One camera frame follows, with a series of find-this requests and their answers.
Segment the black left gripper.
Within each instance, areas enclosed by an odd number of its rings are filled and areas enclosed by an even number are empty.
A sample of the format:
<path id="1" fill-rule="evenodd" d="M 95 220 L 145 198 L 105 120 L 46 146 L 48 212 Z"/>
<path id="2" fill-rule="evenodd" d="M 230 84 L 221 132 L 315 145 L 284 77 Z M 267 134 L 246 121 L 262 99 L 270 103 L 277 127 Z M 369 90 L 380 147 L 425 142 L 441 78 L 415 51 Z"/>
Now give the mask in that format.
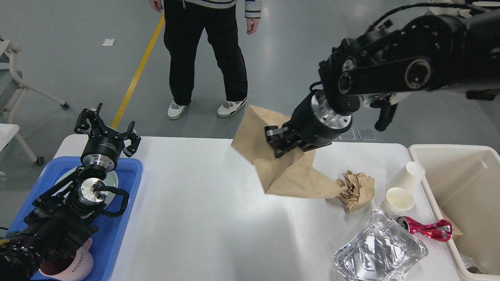
<path id="1" fill-rule="evenodd" d="M 116 169 L 121 152 L 131 158 L 139 149 L 141 137 L 134 129 L 135 121 L 131 121 L 127 131 L 119 133 L 117 139 L 107 137 L 110 128 L 101 119 L 99 113 L 103 103 L 99 103 L 95 109 L 84 108 L 77 118 L 74 132 L 81 135 L 89 135 L 88 141 L 80 158 L 84 165 L 97 164 L 113 171 Z"/>

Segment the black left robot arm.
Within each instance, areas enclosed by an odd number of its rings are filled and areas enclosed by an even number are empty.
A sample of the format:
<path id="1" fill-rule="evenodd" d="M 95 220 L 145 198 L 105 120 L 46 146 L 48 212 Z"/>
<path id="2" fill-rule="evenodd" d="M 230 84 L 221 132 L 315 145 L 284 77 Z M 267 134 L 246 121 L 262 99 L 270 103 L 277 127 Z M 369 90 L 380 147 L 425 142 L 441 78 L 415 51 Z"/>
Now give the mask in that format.
<path id="1" fill-rule="evenodd" d="M 80 113 L 74 132 L 88 135 L 80 165 L 34 199 L 34 209 L 24 218 L 27 227 L 1 245 L 1 280 L 27 281 L 41 265 L 59 255 L 69 258 L 98 231 L 92 222 L 100 215 L 120 217 L 130 193 L 105 184 L 117 168 L 121 154 L 131 157 L 141 137 L 131 121 L 120 133 L 106 126 L 94 110 Z"/>

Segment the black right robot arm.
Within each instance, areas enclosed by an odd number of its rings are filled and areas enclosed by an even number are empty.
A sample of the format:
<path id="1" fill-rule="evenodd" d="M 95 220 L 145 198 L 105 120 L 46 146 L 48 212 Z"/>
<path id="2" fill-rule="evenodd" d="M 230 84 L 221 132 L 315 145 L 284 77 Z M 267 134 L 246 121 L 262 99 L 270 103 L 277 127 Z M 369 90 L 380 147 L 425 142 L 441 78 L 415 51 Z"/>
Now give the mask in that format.
<path id="1" fill-rule="evenodd" d="M 414 7 L 463 8 L 474 15 L 424 15 L 388 31 L 389 15 Z M 499 9 L 478 5 L 422 2 L 388 11 L 358 38 L 332 48 L 318 64 L 320 80 L 289 121 L 264 128 L 274 157 L 330 145 L 351 128 L 362 101 L 380 109 L 375 129 L 382 132 L 398 107 L 395 94 L 444 89 L 493 100 L 499 95 L 499 22 Z"/>

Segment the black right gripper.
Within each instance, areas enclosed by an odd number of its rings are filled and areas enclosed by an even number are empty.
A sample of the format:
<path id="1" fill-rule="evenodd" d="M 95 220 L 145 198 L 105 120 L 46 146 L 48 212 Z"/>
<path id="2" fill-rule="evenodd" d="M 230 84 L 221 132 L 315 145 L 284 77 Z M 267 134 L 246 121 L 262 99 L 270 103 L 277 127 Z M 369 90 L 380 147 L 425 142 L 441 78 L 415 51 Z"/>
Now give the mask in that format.
<path id="1" fill-rule="evenodd" d="M 312 91 L 293 111 L 282 127 L 265 126 L 267 142 L 273 142 L 274 156 L 280 158 L 295 148 L 302 151 L 328 146 L 351 128 L 351 116 L 337 113 L 322 91 Z"/>

